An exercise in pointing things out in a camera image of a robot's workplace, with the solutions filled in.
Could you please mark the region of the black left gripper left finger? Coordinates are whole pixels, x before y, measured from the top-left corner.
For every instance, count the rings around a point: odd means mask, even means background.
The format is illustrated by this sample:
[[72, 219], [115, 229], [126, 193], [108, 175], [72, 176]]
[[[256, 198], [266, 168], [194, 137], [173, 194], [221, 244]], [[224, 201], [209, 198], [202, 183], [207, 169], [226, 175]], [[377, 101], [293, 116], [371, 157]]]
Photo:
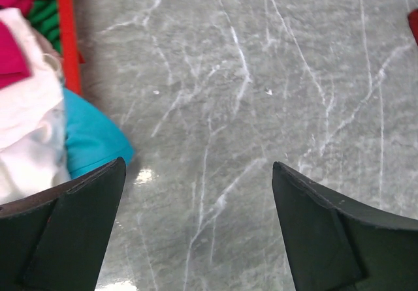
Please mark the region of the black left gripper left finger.
[[94, 290], [125, 185], [118, 157], [1, 205], [1, 289]]

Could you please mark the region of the dark red t shirt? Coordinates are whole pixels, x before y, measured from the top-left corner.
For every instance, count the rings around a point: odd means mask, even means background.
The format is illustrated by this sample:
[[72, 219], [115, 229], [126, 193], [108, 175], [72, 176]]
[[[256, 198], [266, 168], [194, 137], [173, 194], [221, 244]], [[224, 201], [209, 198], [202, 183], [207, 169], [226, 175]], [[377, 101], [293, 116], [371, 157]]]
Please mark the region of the dark red t shirt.
[[418, 44], [418, 9], [412, 10], [408, 14], [408, 23], [411, 30], [411, 33], [415, 39], [416, 44]]

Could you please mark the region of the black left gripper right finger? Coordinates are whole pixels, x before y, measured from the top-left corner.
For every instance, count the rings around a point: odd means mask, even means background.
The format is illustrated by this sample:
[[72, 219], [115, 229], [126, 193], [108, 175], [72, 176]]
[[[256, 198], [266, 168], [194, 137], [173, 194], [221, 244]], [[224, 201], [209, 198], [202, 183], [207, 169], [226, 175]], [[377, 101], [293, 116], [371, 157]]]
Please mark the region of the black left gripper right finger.
[[417, 220], [358, 202], [282, 162], [272, 190], [296, 290], [416, 290]]

